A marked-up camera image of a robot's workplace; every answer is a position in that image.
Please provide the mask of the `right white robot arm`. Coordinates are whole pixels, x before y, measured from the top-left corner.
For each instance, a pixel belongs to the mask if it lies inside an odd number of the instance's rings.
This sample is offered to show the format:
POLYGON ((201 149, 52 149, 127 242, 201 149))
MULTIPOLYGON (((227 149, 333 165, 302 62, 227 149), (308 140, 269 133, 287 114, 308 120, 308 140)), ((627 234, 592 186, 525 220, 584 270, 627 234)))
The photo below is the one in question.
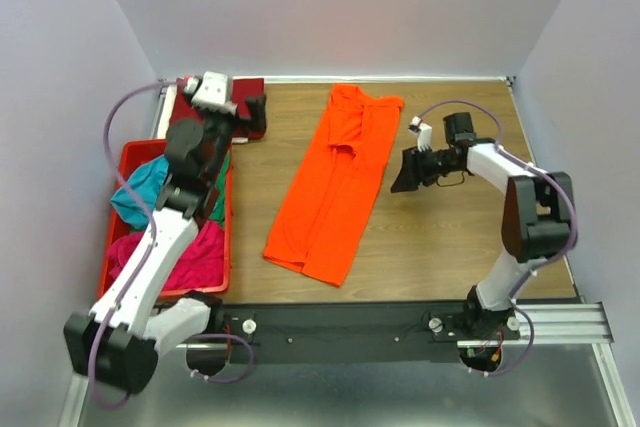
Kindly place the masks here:
POLYGON ((505 325, 516 297, 543 266, 572 250, 577 242, 572 180, 549 173, 508 152, 497 141, 479 137, 469 113, 443 120, 447 146, 431 147, 431 127, 414 117, 409 131, 415 146, 402 153, 394 193, 429 187, 451 173, 478 176, 504 196, 502 251, 489 274, 469 291, 452 326, 467 338, 486 338, 505 325))

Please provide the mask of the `orange t-shirt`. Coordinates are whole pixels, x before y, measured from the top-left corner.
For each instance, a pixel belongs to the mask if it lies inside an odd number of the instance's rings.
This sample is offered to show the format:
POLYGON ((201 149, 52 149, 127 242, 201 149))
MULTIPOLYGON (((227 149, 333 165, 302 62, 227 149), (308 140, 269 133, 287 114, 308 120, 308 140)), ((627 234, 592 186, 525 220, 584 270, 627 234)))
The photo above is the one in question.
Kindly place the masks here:
POLYGON ((403 99, 332 87, 273 222, 266 261, 339 287, 355 259, 395 141, 403 99))

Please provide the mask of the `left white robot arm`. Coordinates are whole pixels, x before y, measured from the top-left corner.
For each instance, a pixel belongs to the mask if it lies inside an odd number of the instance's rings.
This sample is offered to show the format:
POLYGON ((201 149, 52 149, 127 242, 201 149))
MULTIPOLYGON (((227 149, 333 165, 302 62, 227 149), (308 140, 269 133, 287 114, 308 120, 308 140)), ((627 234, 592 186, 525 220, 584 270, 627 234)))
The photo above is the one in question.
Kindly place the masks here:
POLYGON ((145 213, 146 231, 112 287, 87 314, 72 314, 63 333, 73 370, 96 387, 114 387, 126 397, 150 382, 158 361, 191 337, 246 348, 249 342, 224 327, 221 301, 188 292, 171 308, 152 315, 171 271, 197 238, 218 198, 216 181, 238 129, 266 132, 266 98, 248 97, 242 107, 210 104, 198 119, 172 124, 165 138, 168 175, 156 207, 145 213))

